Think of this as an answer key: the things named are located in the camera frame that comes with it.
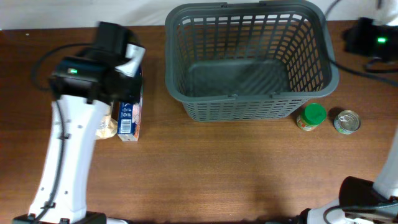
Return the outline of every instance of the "can pull tab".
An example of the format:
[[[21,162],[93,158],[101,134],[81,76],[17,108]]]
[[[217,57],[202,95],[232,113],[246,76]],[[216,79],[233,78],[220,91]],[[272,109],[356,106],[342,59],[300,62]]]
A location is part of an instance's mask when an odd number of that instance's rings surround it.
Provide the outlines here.
[[[338,119],[339,119],[339,121],[341,121],[341,122],[348,122],[348,121],[351,120],[351,117],[348,116],[348,115],[343,115],[343,116],[339,117]]]

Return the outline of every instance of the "gray basket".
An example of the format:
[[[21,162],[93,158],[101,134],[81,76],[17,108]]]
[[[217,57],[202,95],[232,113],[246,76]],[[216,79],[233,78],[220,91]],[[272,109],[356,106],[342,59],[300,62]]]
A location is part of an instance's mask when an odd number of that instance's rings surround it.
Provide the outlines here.
[[[274,119],[333,92],[321,10],[307,1],[184,4],[166,19],[166,85],[197,121]]]

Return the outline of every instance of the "metal can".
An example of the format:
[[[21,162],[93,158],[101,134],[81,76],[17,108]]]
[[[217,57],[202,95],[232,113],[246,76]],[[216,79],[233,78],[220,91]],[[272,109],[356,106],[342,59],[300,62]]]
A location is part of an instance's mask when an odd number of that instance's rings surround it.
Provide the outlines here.
[[[361,126],[361,119],[354,111],[344,110],[335,118],[334,125],[341,134],[352,134]]]

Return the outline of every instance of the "wooden table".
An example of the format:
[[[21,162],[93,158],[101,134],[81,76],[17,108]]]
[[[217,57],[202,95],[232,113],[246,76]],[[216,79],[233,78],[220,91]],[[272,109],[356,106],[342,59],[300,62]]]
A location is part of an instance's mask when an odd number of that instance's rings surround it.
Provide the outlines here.
[[[360,68],[366,58],[344,53],[330,22],[337,61]],[[138,142],[115,136],[96,143],[88,210],[157,222],[210,222],[291,216],[337,198],[343,179],[374,180],[398,122],[398,88],[340,72],[330,96],[310,100],[330,111],[312,132],[293,114],[268,121],[197,123],[165,87],[164,27],[132,27],[147,48],[142,128]],[[47,51],[91,41],[94,29],[3,31],[0,35],[0,223],[27,213],[36,193],[50,134],[50,94],[32,87],[29,71]],[[49,75],[63,55],[41,69]],[[362,119],[352,135],[338,133],[335,111]]]

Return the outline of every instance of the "barcode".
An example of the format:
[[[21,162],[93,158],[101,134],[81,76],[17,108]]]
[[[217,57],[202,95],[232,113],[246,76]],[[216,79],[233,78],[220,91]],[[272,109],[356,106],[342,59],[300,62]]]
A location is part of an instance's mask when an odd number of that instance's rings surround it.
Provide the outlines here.
[[[120,122],[120,133],[130,133],[131,130],[131,119],[122,119]]]

